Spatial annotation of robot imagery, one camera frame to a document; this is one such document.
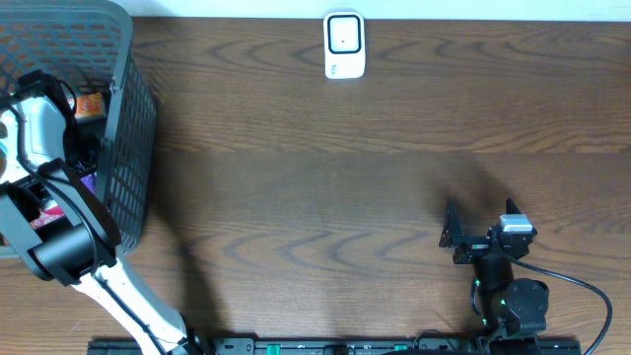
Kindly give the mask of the orange snack box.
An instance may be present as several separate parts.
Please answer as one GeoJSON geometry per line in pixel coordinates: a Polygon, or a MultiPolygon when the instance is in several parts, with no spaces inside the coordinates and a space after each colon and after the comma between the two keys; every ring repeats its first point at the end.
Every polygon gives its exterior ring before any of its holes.
{"type": "Polygon", "coordinates": [[[106,107],[103,94],[94,93],[77,98],[75,119],[78,123],[104,118],[106,118],[106,107]]]}

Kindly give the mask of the purple red pad packet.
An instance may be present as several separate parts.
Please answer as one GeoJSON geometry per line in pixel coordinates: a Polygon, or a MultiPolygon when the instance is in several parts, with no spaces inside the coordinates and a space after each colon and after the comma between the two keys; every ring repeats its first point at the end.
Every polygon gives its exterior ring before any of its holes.
{"type": "MultiPolygon", "coordinates": [[[[89,174],[81,177],[82,183],[88,188],[91,193],[95,193],[96,177],[96,174],[89,174]]],[[[31,226],[35,230],[37,230],[64,216],[65,214],[57,202],[48,201],[45,202],[43,206],[39,209],[39,216],[31,221],[31,226]]]]}

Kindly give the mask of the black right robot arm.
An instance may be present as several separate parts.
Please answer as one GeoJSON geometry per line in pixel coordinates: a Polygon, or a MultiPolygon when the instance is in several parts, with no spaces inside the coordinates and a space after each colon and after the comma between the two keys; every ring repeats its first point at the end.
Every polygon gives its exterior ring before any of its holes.
{"type": "Polygon", "coordinates": [[[529,253],[536,235],[536,228],[512,199],[484,236],[468,236],[456,205],[447,204],[439,246],[454,252],[455,264],[473,266],[472,306],[482,315],[482,333],[489,342],[531,337],[546,329],[548,287],[541,281],[517,279],[513,272],[513,262],[529,253]]]}

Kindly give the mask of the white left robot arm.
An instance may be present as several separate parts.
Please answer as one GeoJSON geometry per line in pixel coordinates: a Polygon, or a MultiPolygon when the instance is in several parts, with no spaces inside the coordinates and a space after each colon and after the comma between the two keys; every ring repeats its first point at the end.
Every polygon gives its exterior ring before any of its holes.
{"type": "Polygon", "coordinates": [[[67,83],[40,70],[2,97],[2,236],[35,276],[98,303],[142,353],[208,353],[184,317],[134,271],[109,211],[67,165],[67,152],[87,150],[77,106],[67,83]]]}

